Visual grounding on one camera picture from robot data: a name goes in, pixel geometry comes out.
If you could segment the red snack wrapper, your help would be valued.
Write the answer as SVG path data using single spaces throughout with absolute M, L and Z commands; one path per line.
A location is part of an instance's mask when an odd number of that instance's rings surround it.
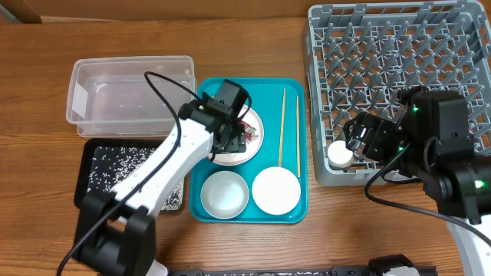
M 259 138 L 259 131 L 245 121 L 240 122 L 241 125 L 244 126 L 245 129 L 245 140 L 247 143 L 251 143 Z

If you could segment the cream white cup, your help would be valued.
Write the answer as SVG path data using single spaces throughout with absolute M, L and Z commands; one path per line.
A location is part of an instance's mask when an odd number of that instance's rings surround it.
M 354 153 L 346 148 L 346 142 L 337 140 L 327 149 L 329 166 L 334 170 L 349 169 L 354 161 Z

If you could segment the grey bowl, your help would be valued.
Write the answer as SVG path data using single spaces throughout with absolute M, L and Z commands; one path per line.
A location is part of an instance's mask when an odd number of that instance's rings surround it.
M 213 218 L 233 219 L 246 208 L 249 202 L 249 187 L 235 172 L 215 172 L 203 183 L 200 200 L 205 211 Z

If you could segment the white rice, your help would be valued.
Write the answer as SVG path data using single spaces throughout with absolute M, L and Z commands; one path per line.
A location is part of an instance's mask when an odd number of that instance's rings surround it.
M 87 190 L 109 192 L 112 186 L 138 169 L 154 151 L 154 148 L 99 146 L 92 157 Z

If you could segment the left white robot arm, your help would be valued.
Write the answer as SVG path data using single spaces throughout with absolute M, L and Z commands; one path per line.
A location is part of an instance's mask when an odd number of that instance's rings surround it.
M 185 175 L 209 154 L 243 153 L 240 123 L 252 98 L 225 79 L 173 111 L 168 137 L 141 166 L 108 192 L 90 189 L 79 205 L 74 245 L 65 256 L 102 275 L 168 275 L 156 257 L 156 219 Z

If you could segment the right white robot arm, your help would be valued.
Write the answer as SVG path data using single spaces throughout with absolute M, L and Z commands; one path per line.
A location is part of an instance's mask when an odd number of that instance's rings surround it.
M 490 157 L 475 153 L 466 98 L 424 86 L 400 90 L 396 123 L 368 112 L 343 127 L 348 150 L 383 164 L 364 187 L 373 202 L 446 222 L 466 275 L 490 273 Z M 405 183 L 422 182 L 435 212 L 380 199 L 369 192 L 378 178 L 397 170 Z

